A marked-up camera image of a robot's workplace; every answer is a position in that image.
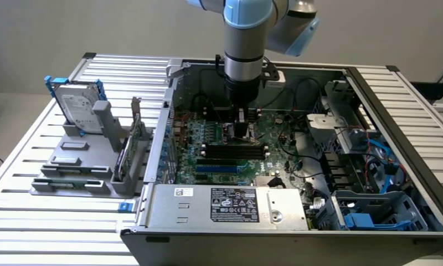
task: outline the warning label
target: warning label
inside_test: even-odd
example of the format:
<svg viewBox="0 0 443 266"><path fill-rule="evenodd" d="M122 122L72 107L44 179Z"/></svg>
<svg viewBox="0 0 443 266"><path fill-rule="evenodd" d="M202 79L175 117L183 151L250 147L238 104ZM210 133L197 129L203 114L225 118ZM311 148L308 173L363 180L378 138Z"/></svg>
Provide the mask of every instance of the warning label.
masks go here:
<svg viewBox="0 0 443 266"><path fill-rule="evenodd" d="M214 222L259 222L254 188L213 188L210 204L210 218Z"/></svg>

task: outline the white sticker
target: white sticker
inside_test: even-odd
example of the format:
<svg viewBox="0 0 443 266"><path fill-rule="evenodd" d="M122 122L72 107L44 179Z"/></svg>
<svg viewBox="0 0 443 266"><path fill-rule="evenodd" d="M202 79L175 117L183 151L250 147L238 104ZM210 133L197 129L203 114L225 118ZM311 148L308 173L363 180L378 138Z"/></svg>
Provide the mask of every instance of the white sticker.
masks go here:
<svg viewBox="0 0 443 266"><path fill-rule="evenodd" d="M174 196L175 197L191 197L193 196L193 188L191 187L175 188L174 189Z"/></svg>
<svg viewBox="0 0 443 266"><path fill-rule="evenodd" d="M62 95L62 100L76 126L87 133L102 133L90 100L77 95Z"/></svg>

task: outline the green circuit board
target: green circuit board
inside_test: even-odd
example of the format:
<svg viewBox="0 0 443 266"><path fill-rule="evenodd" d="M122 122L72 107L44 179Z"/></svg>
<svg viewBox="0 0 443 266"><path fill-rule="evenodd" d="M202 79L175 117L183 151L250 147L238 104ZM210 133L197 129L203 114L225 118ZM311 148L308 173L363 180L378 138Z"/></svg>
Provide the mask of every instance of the green circuit board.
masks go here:
<svg viewBox="0 0 443 266"><path fill-rule="evenodd" d="M265 112L262 117L251 122L250 130L253 137L249 139L238 139L227 137L223 133L223 123L201 119L193 115L190 119L183 121L185 124L185 140L179 139L178 143L178 173L177 183L181 184L226 184L226 185L250 185L258 176L274 176L275 170L283 175L285 163L290 162L294 166L298 159L286 154L279 148L279 134L286 131L289 124L279 120L283 115L277 112ZM237 160L237 172L203 172L197 171L197 160L203 159L201 155L202 144L210 145L243 145L246 146L267 146L270 155L265 160ZM290 145L287 140L283 148L293 154L297 154L295 145Z"/></svg>

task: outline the black ram slot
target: black ram slot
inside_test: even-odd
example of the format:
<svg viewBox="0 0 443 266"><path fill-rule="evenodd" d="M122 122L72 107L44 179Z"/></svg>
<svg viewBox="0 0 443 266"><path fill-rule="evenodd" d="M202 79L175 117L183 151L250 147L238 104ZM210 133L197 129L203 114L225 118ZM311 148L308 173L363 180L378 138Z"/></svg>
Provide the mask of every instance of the black ram slot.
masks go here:
<svg viewBox="0 0 443 266"><path fill-rule="evenodd" d="M197 159L198 165L237 165L237 160Z"/></svg>
<svg viewBox="0 0 443 266"><path fill-rule="evenodd" d="M242 145L207 145L206 158L263 160L263 147Z"/></svg>

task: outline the motherboard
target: motherboard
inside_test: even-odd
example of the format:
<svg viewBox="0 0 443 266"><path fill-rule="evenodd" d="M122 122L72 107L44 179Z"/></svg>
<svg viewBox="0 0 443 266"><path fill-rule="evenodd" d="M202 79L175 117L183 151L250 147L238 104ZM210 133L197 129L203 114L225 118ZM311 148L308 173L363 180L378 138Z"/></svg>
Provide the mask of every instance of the motherboard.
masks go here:
<svg viewBox="0 0 443 266"><path fill-rule="evenodd" d="M301 188L303 181L291 175L301 168L295 123L293 115L263 112L247 123L246 135L234 137L233 123L185 113L174 123L177 183ZM267 185L275 177L282 182Z"/></svg>

